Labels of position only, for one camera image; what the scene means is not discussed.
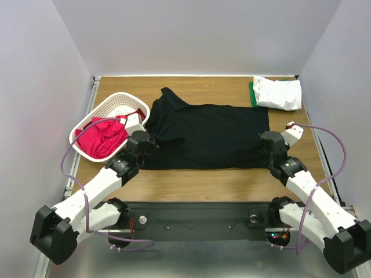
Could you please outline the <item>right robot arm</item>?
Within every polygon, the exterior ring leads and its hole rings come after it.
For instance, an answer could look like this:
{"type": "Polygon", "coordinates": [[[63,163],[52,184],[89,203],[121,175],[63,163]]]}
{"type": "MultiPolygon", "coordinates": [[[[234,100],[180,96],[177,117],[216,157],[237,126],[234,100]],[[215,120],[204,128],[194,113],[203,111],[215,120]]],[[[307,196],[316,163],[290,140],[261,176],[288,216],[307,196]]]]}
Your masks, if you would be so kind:
{"type": "Polygon", "coordinates": [[[292,123],[281,133],[265,131],[261,135],[270,173],[305,204],[302,209],[287,197],[275,198],[267,221],[295,228],[323,252],[333,270],[345,274],[370,260],[370,222],[345,211],[298,158],[288,155],[302,135],[303,129],[292,123]]]}

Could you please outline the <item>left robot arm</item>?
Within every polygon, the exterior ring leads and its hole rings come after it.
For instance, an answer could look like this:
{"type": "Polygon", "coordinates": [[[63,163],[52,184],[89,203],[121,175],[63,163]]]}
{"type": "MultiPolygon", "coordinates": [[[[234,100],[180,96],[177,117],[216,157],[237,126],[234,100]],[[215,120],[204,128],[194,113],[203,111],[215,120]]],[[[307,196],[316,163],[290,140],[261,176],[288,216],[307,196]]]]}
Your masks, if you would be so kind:
{"type": "Polygon", "coordinates": [[[36,212],[30,243],[60,265],[91,234],[99,234],[111,225],[125,227],[129,221],[126,204],[118,199],[102,206],[99,203],[134,178],[144,157],[156,148],[146,131],[135,131],[123,151],[111,158],[85,186],[52,208],[42,206],[36,212]]]}

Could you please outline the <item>black t shirt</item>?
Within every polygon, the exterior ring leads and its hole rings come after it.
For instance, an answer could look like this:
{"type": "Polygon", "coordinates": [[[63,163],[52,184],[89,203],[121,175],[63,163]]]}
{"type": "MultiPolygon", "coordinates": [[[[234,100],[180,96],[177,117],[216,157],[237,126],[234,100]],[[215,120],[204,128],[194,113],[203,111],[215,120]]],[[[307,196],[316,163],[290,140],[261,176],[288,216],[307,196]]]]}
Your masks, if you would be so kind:
{"type": "Polygon", "coordinates": [[[158,149],[145,170],[260,169],[261,134],[270,129],[265,108],[191,105],[168,87],[152,104],[146,129],[158,149]]]}

